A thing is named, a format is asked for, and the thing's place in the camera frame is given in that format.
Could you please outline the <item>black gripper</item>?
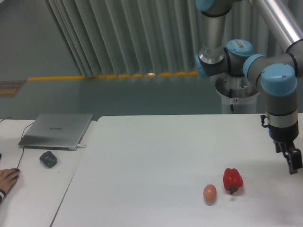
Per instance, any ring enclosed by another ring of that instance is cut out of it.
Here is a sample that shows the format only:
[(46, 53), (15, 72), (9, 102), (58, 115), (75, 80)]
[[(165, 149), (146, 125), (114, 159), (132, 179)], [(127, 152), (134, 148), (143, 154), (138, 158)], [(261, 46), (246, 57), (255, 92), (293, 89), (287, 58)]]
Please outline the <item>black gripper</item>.
[(294, 143), (290, 143), (293, 142), (299, 134), (298, 120), (289, 126), (277, 127), (271, 124), (268, 114), (263, 114), (260, 118), (262, 127), (268, 128), (268, 133), (271, 139), (274, 140), (276, 153), (283, 152), (289, 166), (289, 174), (293, 175), (298, 173), (298, 169), (303, 167), (302, 154), (300, 149), (295, 147)]

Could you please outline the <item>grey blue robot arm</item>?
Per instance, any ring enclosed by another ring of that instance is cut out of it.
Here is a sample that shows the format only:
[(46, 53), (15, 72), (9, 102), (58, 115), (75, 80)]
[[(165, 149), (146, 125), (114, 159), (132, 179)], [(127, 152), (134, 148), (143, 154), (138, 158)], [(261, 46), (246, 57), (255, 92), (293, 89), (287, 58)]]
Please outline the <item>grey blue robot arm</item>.
[(198, 0), (197, 9), (206, 20), (206, 38), (195, 56), (198, 72), (203, 77), (227, 73), (246, 78), (263, 95), (266, 113), (261, 123), (273, 140), (276, 152), (282, 153), (295, 174), (302, 168), (301, 151), (294, 145), (299, 134), (297, 79), (303, 75), (303, 31), (290, 9), (281, 0), (253, 0), (270, 31), (283, 49), (283, 54), (266, 57), (255, 54), (252, 45), (241, 39), (222, 46), (226, 15), (231, 0)]

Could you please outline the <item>striped sleeve forearm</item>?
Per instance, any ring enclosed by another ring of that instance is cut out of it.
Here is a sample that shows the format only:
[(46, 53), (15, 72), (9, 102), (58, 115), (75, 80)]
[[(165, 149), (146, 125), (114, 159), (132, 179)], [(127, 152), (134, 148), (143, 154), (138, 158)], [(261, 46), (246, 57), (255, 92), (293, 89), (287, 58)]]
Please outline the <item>striped sleeve forearm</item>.
[(0, 203), (2, 203), (5, 197), (6, 197), (6, 193), (2, 189), (0, 189)]

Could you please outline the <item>person's hand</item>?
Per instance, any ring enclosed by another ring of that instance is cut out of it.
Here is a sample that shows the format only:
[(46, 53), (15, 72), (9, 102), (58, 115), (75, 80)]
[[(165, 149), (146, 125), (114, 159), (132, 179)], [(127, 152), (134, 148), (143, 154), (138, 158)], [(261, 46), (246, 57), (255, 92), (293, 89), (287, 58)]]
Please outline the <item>person's hand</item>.
[(2, 189), (6, 194), (18, 181), (20, 172), (15, 172), (12, 169), (3, 169), (0, 171), (0, 189)]

